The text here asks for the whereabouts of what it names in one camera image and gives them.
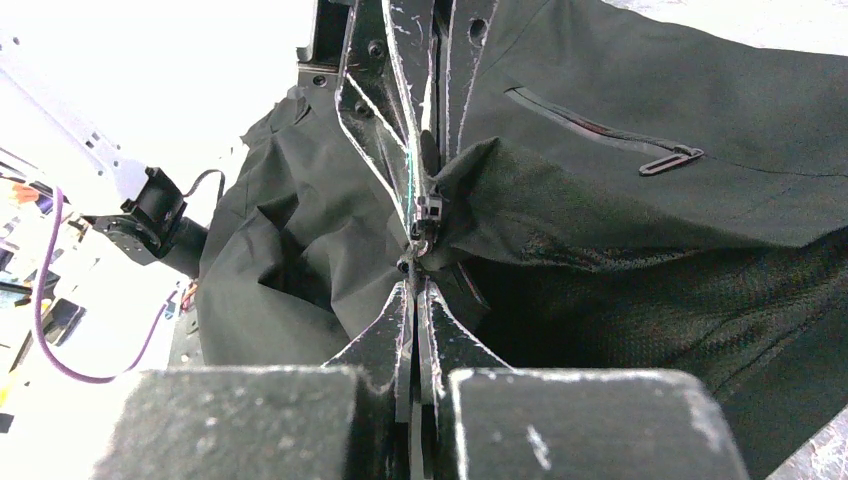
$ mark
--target screw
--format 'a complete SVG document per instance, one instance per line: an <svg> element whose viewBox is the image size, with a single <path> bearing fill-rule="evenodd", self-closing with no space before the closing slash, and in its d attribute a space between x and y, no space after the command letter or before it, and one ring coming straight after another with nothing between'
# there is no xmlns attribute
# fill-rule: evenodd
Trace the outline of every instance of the screw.
<svg viewBox="0 0 848 480"><path fill-rule="evenodd" d="M368 44L368 54L374 58L382 58L386 54L386 47L380 40L372 40Z"/></svg>
<svg viewBox="0 0 848 480"><path fill-rule="evenodd" d="M356 102L356 105L353 106L353 109L356 110L356 113L358 113L360 116L366 118L370 117L374 113L371 111L371 107L369 107L368 104L365 103L365 100L360 100Z"/></svg>

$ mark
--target purple cable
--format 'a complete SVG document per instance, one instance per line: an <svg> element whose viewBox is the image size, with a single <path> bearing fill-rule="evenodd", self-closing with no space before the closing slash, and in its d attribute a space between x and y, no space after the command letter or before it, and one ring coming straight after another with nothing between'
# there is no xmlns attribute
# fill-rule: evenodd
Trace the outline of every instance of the purple cable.
<svg viewBox="0 0 848 480"><path fill-rule="evenodd" d="M38 346L41 348L41 351L44 352L44 355L47 357L47 360L63 374L67 375L74 380L78 380L80 382L85 383L109 383L112 380L118 378L118 375L112 377L92 377L89 375L85 375L79 373L64 363L61 360L56 358L53 355L53 352L50 350L50 345L47 343L47 339L44 338L44 327L42 326L42 318L41 318L41 302L44 300L44 286L47 281L47 271L50 268L50 259L53 257L53 250L56 248L56 239L59 237L59 227L62 225L62 204L64 203L65 197L62 195L62 191L59 190L59 187L53 188L53 196L54 196L54 204L55 207L53 209L53 231L50 234L50 243L47 246L47 254L44 256L44 262L41 264L41 268L38 269L35 275L35 288L33 288L33 308L35 312L35 324L33 326L32 335L35 337ZM147 334L147 339L145 339L144 344L141 346L141 351L138 352L138 356L135 357L132 364L127 367L121 373L128 372L135 368L138 365L138 362L141 361L141 357L144 356L144 352L147 351L147 347L150 345L150 339L153 338L153 332L156 330L156 325L159 324L159 319L162 318L162 314L165 312L165 308L168 303L174 298L177 292L174 291L168 296L168 299L162 304L162 308L159 309L159 313L156 315L156 319L153 320L153 326L150 327L150 333Z"/></svg>

